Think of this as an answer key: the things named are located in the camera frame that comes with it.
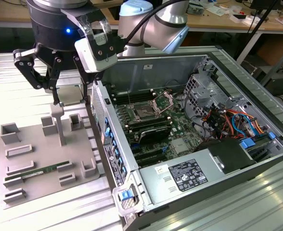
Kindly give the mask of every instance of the metal bracket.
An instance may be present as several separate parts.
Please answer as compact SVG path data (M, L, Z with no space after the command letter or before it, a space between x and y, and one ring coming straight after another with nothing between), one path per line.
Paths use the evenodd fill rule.
M161 95L164 95L166 98L168 98L169 100L169 105L164 108L162 111L160 110L160 108L157 106L156 100L161 97ZM155 110L156 113L161 114L163 111L167 110L168 108L170 108L172 105L174 105L174 102L172 101L172 96L169 95L167 93L167 91L162 92L161 94L159 94L155 99L153 99L151 101L151 105L153 107L153 109Z

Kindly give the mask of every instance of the ventilation grille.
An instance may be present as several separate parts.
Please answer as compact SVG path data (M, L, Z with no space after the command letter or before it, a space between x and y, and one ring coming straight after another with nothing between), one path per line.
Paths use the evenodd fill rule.
M194 76L191 76L188 83L186 84L185 93L189 94L189 101L191 102L190 107L193 110L193 113L195 115L200 115L204 117L207 115L207 113L198 106L197 100L194 98L194 94L192 93L192 89L199 88L199 87L200 87L200 84L197 82Z
M100 96L98 94L99 88L97 86L93 87L93 94L92 94L92 106L94 108L95 119L99 124L99 131L105 130L105 113L102 105L103 99L100 100Z

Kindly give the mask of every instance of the blue cable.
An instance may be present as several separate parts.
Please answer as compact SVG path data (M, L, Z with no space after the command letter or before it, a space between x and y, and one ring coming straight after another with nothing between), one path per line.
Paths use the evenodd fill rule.
M236 131L240 132L240 133L241 133L242 135L244 135L244 137L246 138L245 133L242 132L241 130L239 130L239 129L236 127L236 124L235 124L235 122L234 122L234 118L235 118L236 115L234 115L234 116L232 117L232 126L233 126L233 128L234 128Z
M252 125L252 123L251 123L251 120L250 120L246 115L241 114L241 113L235 114L235 115L232 117L232 126L233 126L233 128L234 128L236 131L240 132L241 134L244 135L244 137L246 137L245 133L244 133L243 131L239 130L239 129L236 127L236 125L235 125L234 118L235 118L236 115L241 115L241 116L243 116L243 117L248 121L248 124L249 124L249 126L251 127L251 129L252 129L252 131L254 132L254 134L255 134L255 135L259 135L258 133L256 133L256 130L254 129L254 127L253 127L253 125Z

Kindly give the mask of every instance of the aluminum workbench surface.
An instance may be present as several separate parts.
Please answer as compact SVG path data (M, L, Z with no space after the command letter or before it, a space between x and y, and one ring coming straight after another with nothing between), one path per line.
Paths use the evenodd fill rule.
M183 49L211 50L219 55L215 47ZM45 72L41 62L36 61L35 66L40 73ZM78 84L77 71L62 73L58 81L58 86ZM32 89L14 67L11 54L0 54L0 124L16 122L19 127L39 124L40 118L49 113L51 102L52 96L44 90ZM100 178L6 210L0 206L0 230L122 230L85 106L67 106L64 110L64 118L74 113L83 117ZM283 230L283 162L251 181L144 229L156 230Z

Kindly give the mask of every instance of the gray plastic block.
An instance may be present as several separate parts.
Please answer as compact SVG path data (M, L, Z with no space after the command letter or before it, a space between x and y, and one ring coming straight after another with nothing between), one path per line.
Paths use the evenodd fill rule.
M61 186L74 183L76 181L75 173L71 172L59 177L59 183Z
M25 191L22 188L12 190L4 195L3 201L10 203L19 199L25 199Z
M41 117L41 121L43 125L42 130L43 130L44 136L49 136L52 134L56 134L58 132L57 125L55 124L51 116Z
M79 114L69 115L69 121L71 125L71 131L76 131L84 128L84 122Z
M61 107L59 104L54 105L53 103L50 104L51 107L51 116L56 118L57 129L59 134L60 146L66 145L63 125L61 123L61 117L64 115L64 108Z
M3 185L8 188L10 186L13 186L13 185L16 185L16 184L20 184L20 183L23 183L23 179L21 177L17 177L17 178L14 178L12 180L5 180L5 178L3 179Z
M58 133L44 136L42 132L42 124L19 128L20 132L18 133L18 137L21 140L19 143L4 145L0 138L0 193L3 208L20 205L51 193L59 192L98 179L100 176L98 167L96 168L95 174L87 178L82 176L80 170L81 161L84 161L86 165L90 165L90 160L92 158L95 160L86 130L83 128L71 132L69 119L64 119L61 123L67 141L67 145L65 146L59 145ZM12 158L7 158L5 156L6 150L29 144L32 145L33 152ZM64 161L68 161L68 163L71 161L72 167L70 169L65 169L66 167L64 167L65 171L61 172L58 172L58 170L55 169L55 171L33 175L33 177L28 175L26 179L23 179L25 177L22 177L22 179L18 178L19 173L9 176L7 175L7 166L11 167L9 168L11 171L29 165L31 160L35 162L35 168L29 171L55 165ZM61 186L59 183L59 176L71 172L74 172L75 174L75 182ZM5 182L4 178L8 177L14 179ZM8 191L15 190L16 188L24 189L26 192L25 199L5 203L2 200L4 194Z
M66 164L66 165L58 166L58 167L57 167L57 171L58 171L58 172L66 171L66 170L68 170L68 169L70 169L70 168L72 168L72 167L73 167L73 163L72 163L71 161L69 161L69 163Z
M0 138L5 145L20 141L16 134L17 132L19 132L19 129L17 128L15 123L2 124L0 126Z
M95 174L97 166L93 159L91 159L91 166L84 165L84 162L81 161L81 168L80 171L84 178L91 177Z
M35 162L34 162L33 160L31 160L31 161L30 161L30 165L28 165L28 166L20 167L20 168L15 169L15 170L10 170L11 168L12 168L12 167L7 166L7 172L6 172L6 174L7 174L8 176L13 175L13 174L16 174L16 173L19 173L19 172L25 172L25 171L27 171L27 170L31 170L31 169L35 168Z
M16 147L16 148L10 148L10 149L7 149L5 152L6 152L5 153L6 157L11 158L11 157L31 153L32 152L32 146L31 146L31 144L29 144L29 145Z

